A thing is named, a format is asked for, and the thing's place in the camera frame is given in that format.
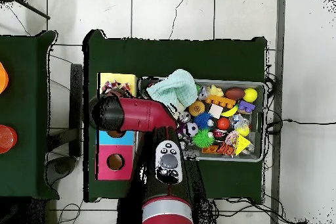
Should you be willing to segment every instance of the pink box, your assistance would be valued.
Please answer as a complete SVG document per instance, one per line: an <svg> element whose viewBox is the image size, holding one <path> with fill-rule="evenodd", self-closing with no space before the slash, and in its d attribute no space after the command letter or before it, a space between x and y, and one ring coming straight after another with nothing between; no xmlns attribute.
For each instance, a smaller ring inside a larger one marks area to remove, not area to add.
<svg viewBox="0 0 336 224"><path fill-rule="evenodd" d="M108 157L111 154L119 154L124 159L124 165L120 170L111 170L108 167ZM98 180L116 181L129 180L133 167L133 146L124 145L100 145L98 153Z"/></svg>

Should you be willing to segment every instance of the shape sorter box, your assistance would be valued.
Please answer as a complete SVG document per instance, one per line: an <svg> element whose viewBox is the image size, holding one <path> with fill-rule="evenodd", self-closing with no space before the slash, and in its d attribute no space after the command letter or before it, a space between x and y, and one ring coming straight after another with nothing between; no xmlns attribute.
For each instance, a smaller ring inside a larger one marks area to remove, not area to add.
<svg viewBox="0 0 336 224"><path fill-rule="evenodd" d="M130 92L135 97L137 92L137 77L131 74L100 73L100 92L107 81L116 80L124 84L130 84ZM133 157L135 146L135 132L126 131L120 138L110 137L107 132L99 131L99 140L96 139L96 150L98 147L98 174L99 181L129 180L133 170ZM112 170L108 167L108 157L119 154L123 159L123 166L119 170Z"/></svg>

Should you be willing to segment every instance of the yellow box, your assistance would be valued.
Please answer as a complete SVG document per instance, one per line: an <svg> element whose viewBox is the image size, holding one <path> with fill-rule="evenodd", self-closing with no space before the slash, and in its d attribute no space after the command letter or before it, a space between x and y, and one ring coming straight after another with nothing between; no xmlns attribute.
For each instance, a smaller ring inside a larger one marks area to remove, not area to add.
<svg viewBox="0 0 336 224"><path fill-rule="evenodd" d="M134 74L111 74L107 72L100 73L100 92L102 93L102 87L105 85L107 81L112 82L116 80L121 84L129 83L131 86L130 93L132 96L137 96L137 77Z"/></svg>

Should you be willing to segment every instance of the dark green table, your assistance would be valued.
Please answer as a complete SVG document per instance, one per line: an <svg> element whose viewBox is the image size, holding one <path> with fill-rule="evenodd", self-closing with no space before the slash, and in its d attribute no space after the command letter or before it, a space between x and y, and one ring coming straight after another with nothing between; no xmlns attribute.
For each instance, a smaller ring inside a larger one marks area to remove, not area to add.
<svg viewBox="0 0 336 224"><path fill-rule="evenodd" d="M18 141L0 154L0 196L57 199L45 180L47 152L47 55L56 32L35 37L0 36L0 62L9 84L0 94L0 124L13 127Z"/></svg>
<svg viewBox="0 0 336 224"><path fill-rule="evenodd" d="M145 39L107 39L100 30L90 31L83 42L84 107L96 95L98 72L167 77L174 70L189 71L195 79L264 82L266 39L181 41ZM84 168L89 167L85 190L89 200L98 197L123 198L127 181L95 180L96 131L86 124ZM251 197L261 202L263 162L199 161L208 198Z"/></svg>

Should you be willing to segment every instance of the cloth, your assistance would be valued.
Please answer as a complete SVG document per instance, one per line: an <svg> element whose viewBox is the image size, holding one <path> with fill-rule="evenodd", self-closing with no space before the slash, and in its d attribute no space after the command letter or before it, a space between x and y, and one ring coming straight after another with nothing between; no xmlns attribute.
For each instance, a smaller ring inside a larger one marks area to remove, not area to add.
<svg viewBox="0 0 336 224"><path fill-rule="evenodd" d="M167 79L147 88L154 101L162 102L175 119L194 103L198 97L196 84L192 75L186 70L175 70Z"/></svg>

